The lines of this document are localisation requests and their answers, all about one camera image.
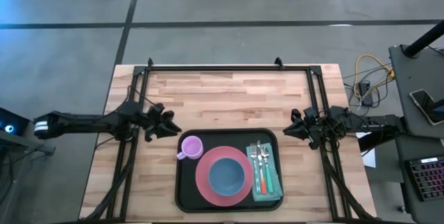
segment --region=concrete floor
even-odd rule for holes
[[[134,22],[241,20],[440,19],[443,0],[139,0]],[[0,0],[0,24],[125,22],[130,0]],[[132,29],[124,64],[339,63],[344,76],[372,53],[388,63],[388,47],[408,44],[431,25]],[[52,110],[101,114],[121,29],[0,30],[0,107],[24,117]],[[434,46],[444,46],[439,39]],[[361,70],[376,67],[363,60]],[[374,74],[371,81],[384,75]],[[402,115],[395,84],[369,115]],[[49,140],[57,151],[28,172],[15,223],[74,221],[96,135]],[[397,213],[399,184],[370,180],[379,217]]]

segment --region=butcher block tabletop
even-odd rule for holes
[[[320,66],[330,106],[347,107],[347,96],[339,66]],[[134,65],[115,67],[105,107],[106,113],[124,101],[127,87],[131,84],[133,69]],[[321,110],[315,76],[314,84]],[[141,131],[126,221],[331,220],[319,150],[311,150],[307,141],[284,136],[282,133],[282,130],[291,124],[291,109],[303,111],[311,106],[307,74],[304,71],[150,71],[146,96],[152,101],[163,103],[166,110],[173,110],[173,121],[182,128],[182,132],[218,128],[268,128],[273,131],[279,143],[284,201],[278,209],[271,212],[184,213],[176,206],[174,196],[176,153],[181,133],[177,137],[153,137],[153,141],[148,143],[144,141],[144,131]],[[149,106],[148,103],[144,104],[144,112]],[[109,134],[100,134],[97,143],[110,137]],[[346,137],[340,142],[339,154],[345,183],[366,211],[376,216],[357,139]],[[81,218],[94,210],[111,187],[118,149],[117,141],[109,141],[95,150],[80,211]],[[120,210],[122,189],[123,185],[117,195],[114,210],[116,216]],[[334,193],[339,214],[343,216],[336,186]]]

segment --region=black pole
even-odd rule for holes
[[[430,31],[426,32],[413,44],[409,45],[404,50],[404,54],[409,58],[416,58],[414,56],[418,52],[422,51],[425,47],[430,45],[433,41],[437,40],[442,35],[444,35],[444,20],[435,25],[435,27],[433,27]]]

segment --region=mug handle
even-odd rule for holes
[[[183,160],[184,158],[187,157],[187,155],[185,153],[183,153],[183,152],[180,152],[180,153],[177,154],[177,157],[178,157],[179,160]]]

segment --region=yellow cable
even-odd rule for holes
[[[395,79],[395,73],[393,72],[393,69],[390,68],[390,67],[387,67],[386,65],[384,65],[384,64],[381,62],[381,60],[379,60],[379,58],[376,58],[375,56],[373,56],[373,55],[371,55],[371,54],[362,54],[362,55],[360,55],[359,58],[357,58],[357,59],[356,59],[356,62],[355,62],[355,83],[354,83],[354,85],[353,85],[353,93],[354,93],[355,96],[356,96],[357,98],[359,98],[359,99],[360,99],[360,96],[359,96],[359,94],[357,93],[357,86],[358,86],[358,84],[357,84],[357,83],[358,83],[358,75],[357,75],[357,74],[358,74],[358,64],[359,64],[359,61],[360,61],[362,58],[365,58],[365,57],[374,59],[376,62],[378,62],[378,63],[381,65],[381,67],[385,68],[385,70],[387,70],[387,72],[390,73],[390,75],[388,75],[388,77],[390,78],[390,80],[389,80],[388,82],[391,82],[392,80]],[[382,82],[376,84],[375,86],[373,86],[373,88],[375,88],[375,87],[379,87],[379,86],[381,86],[381,85],[384,85],[385,82],[386,82],[386,81],[382,81]]]

